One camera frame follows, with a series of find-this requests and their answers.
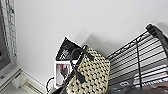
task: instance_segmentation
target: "metal pole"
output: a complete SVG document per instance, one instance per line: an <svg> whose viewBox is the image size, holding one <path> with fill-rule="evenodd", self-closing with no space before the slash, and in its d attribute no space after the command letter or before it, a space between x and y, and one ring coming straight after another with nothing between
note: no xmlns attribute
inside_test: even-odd
<svg viewBox="0 0 168 94"><path fill-rule="evenodd" d="M139 59L139 49L138 49L137 39L136 39L136 48L137 48L137 59L138 59L139 84L140 84L140 89L142 89L141 65L140 65L140 59Z"/></svg>
<svg viewBox="0 0 168 94"><path fill-rule="evenodd" d="M168 60L168 38L162 33L159 28L154 25L149 24L146 29L151 35L153 35L153 37L156 37L160 40L160 43Z"/></svg>

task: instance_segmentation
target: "wire rack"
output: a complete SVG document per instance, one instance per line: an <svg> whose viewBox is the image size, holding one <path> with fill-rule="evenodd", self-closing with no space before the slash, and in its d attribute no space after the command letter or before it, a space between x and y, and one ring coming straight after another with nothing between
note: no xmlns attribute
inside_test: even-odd
<svg viewBox="0 0 168 94"><path fill-rule="evenodd" d="M15 12L14 0L1 0L0 17L2 19L3 32L5 37L8 56L13 65L16 65L16 31L15 31Z"/></svg>
<svg viewBox="0 0 168 94"><path fill-rule="evenodd" d="M156 26L107 57L110 60L109 87L121 92L127 86L145 86L167 81L168 39Z"/></svg>

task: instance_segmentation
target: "black bag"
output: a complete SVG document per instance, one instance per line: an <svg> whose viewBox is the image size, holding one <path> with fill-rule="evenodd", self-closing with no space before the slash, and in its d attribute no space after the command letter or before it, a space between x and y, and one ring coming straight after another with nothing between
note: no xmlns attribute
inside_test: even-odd
<svg viewBox="0 0 168 94"><path fill-rule="evenodd" d="M81 48L80 46L76 45L75 43L68 40L66 37L58 51L58 54L56 56L56 61L66 61L70 60L70 54L71 52L76 49ZM73 60L77 60L80 55L80 52L75 52Z"/></svg>

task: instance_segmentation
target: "bag handle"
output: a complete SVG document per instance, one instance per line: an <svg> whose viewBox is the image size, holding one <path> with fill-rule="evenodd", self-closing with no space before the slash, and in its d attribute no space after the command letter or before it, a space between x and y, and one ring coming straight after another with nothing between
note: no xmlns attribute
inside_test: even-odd
<svg viewBox="0 0 168 94"><path fill-rule="evenodd" d="M88 53L86 50L84 50L84 49L82 49L82 48L76 48L76 49L74 49L74 50L72 51L72 53L71 53L70 63L71 63L72 69L74 70L74 73L75 73L75 75L76 75L76 78L80 81L80 83L84 83L84 82L86 82L85 76L82 75L80 72L78 72L77 69L75 69L74 64L73 64L73 62L72 62L73 55L74 55L74 53L75 53L76 51L81 51L81 52L83 52L84 54L87 55L87 57L88 57L91 61L93 61L94 58L93 58L93 56L92 56L90 53Z"/></svg>

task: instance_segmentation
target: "white wall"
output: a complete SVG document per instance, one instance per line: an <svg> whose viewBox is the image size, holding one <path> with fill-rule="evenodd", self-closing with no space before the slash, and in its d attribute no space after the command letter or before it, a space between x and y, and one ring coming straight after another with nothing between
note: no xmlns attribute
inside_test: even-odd
<svg viewBox="0 0 168 94"><path fill-rule="evenodd" d="M19 66L42 84L65 36L107 56L149 23L168 35L168 0L16 0L15 9Z"/></svg>

